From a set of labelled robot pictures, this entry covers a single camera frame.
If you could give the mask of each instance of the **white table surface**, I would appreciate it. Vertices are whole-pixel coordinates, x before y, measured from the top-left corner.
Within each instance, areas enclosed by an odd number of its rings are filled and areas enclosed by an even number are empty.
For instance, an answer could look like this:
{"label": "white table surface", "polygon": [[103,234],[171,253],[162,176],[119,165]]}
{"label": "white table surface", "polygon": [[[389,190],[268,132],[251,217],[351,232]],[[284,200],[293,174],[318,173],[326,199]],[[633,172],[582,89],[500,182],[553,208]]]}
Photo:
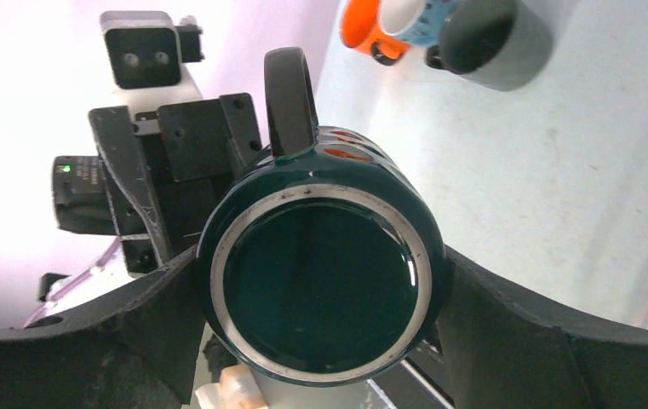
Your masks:
{"label": "white table surface", "polygon": [[378,142],[444,242],[557,301],[648,327],[648,2],[528,0],[556,50],[508,93],[331,39],[322,124]]}

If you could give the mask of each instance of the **camera lens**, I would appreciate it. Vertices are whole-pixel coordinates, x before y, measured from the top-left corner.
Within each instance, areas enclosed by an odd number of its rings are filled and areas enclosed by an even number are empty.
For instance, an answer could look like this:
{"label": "camera lens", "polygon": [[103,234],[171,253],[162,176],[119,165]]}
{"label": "camera lens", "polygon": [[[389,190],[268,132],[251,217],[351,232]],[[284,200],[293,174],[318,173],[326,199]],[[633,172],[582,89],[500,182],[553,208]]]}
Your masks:
{"label": "camera lens", "polygon": [[170,58],[163,51],[158,51],[156,53],[156,61],[159,62],[160,64],[167,66],[168,63],[170,62]]}
{"label": "camera lens", "polygon": [[126,66],[135,67],[135,66],[138,66],[138,64],[140,63],[140,60],[138,59],[138,55],[135,55],[135,54],[132,54],[132,53],[126,53],[126,54],[123,54],[123,63]]}

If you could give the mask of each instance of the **dark green mug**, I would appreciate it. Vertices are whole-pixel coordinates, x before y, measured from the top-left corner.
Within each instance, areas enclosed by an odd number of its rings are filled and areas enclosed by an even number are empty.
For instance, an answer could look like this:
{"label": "dark green mug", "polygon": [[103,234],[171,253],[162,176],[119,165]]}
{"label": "dark green mug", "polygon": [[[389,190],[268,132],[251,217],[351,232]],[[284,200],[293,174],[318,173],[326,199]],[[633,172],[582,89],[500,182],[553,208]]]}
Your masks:
{"label": "dark green mug", "polygon": [[329,386],[401,360],[433,325],[444,245],[409,181],[373,142],[319,126],[301,49],[266,55],[271,146],[198,245],[215,334],[243,362]]}

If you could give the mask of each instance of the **white plastic part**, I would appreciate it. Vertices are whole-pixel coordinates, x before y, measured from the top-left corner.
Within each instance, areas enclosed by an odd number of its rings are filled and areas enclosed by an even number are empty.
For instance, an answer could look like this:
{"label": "white plastic part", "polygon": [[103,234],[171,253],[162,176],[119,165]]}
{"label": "white plastic part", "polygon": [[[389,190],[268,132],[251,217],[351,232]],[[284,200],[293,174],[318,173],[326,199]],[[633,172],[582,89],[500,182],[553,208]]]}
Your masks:
{"label": "white plastic part", "polygon": [[218,383],[207,383],[193,391],[201,409],[223,409]]}
{"label": "white plastic part", "polygon": [[219,394],[224,409],[268,409],[254,375],[246,365],[229,366],[221,371]]}

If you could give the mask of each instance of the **orange mug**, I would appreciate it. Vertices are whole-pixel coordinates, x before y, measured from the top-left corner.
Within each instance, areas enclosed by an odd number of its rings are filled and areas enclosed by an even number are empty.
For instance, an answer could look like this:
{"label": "orange mug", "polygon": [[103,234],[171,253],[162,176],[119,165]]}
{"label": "orange mug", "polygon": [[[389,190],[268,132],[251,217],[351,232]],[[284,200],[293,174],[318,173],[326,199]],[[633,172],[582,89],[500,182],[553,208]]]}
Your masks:
{"label": "orange mug", "polygon": [[351,0],[341,19],[341,41],[350,49],[371,55],[384,66],[401,59],[410,45],[391,38],[379,28],[380,0]]}

